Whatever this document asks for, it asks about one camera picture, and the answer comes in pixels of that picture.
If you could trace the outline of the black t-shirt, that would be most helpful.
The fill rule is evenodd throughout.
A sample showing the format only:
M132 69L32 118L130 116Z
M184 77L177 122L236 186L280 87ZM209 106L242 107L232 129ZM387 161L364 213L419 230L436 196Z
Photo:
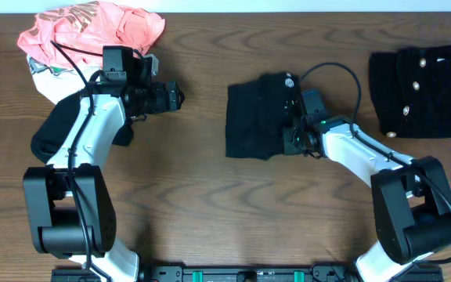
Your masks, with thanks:
M289 72L229 85L225 155L265 161L282 154L283 129L292 125L300 93L299 77Z

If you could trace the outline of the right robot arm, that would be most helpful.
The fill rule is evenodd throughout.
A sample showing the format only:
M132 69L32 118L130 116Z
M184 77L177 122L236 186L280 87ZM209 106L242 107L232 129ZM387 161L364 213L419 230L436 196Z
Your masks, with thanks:
M451 262L451 189L434 157L400 154L363 132L354 118L332 116L316 90L283 104L283 152L327 158L370 187L375 243L350 266L325 267L336 281L442 279Z

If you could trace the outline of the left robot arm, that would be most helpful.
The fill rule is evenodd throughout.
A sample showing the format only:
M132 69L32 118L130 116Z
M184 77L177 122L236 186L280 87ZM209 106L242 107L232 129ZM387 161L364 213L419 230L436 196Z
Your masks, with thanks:
M102 170L118 132L134 118L177 111L175 81L154 82L158 60L121 45L103 47L103 65L82 78L78 113L58 150L23 176L34 248L68 259L53 281L150 281L151 268L117 239L117 219Z

